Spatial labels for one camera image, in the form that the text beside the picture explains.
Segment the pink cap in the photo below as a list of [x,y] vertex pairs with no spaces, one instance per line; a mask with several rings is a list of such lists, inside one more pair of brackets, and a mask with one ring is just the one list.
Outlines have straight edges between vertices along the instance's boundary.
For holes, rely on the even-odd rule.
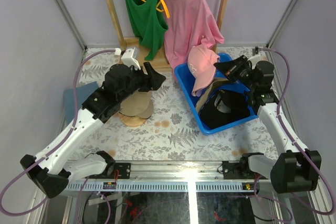
[[200,97],[202,90],[207,88],[213,81],[216,73],[215,63],[219,62],[220,56],[208,49],[205,45],[198,45],[190,50],[187,66],[195,78],[192,96]]

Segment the beige corduroy cap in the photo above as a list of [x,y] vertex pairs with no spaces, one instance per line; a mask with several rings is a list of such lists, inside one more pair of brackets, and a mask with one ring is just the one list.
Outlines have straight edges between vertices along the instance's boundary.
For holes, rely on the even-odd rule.
[[151,117],[153,110],[152,91],[136,91],[121,103],[119,112],[129,117],[137,116],[142,119],[148,119]]

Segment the beige sport cap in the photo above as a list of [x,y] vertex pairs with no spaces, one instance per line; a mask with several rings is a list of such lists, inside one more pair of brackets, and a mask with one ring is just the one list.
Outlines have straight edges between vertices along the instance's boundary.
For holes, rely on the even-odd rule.
[[211,94],[219,87],[228,84],[228,79],[215,77],[211,84],[206,88],[203,94],[200,96],[199,100],[196,103],[195,110],[198,113],[205,102],[210,98]]

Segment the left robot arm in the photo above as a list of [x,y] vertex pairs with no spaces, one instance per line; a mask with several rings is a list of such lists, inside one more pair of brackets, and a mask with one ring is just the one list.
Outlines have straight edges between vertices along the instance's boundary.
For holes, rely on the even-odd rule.
[[166,77],[156,72],[149,62],[136,69],[113,65],[102,86],[82,104],[73,121],[42,151],[26,154],[20,164],[28,177],[52,199],[63,192],[71,181],[89,176],[109,179],[115,172],[115,160],[105,151],[71,162],[69,157],[95,130],[102,127],[121,109],[121,103],[137,91],[158,90]]

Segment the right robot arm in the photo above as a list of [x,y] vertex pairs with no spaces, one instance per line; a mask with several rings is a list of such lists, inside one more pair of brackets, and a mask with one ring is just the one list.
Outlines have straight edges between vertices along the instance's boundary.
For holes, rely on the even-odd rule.
[[245,179],[262,175],[270,179],[273,189],[280,194],[315,190],[321,155],[301,142],[284,116],[272,89],[273,64],[262,60],[253,66],[246,56],[241,56],[214,66],[229,81],[248,89],[247,102],[265,125],[278,152],[276,160],[260,152],[243,154],[239,160],[240,175]]

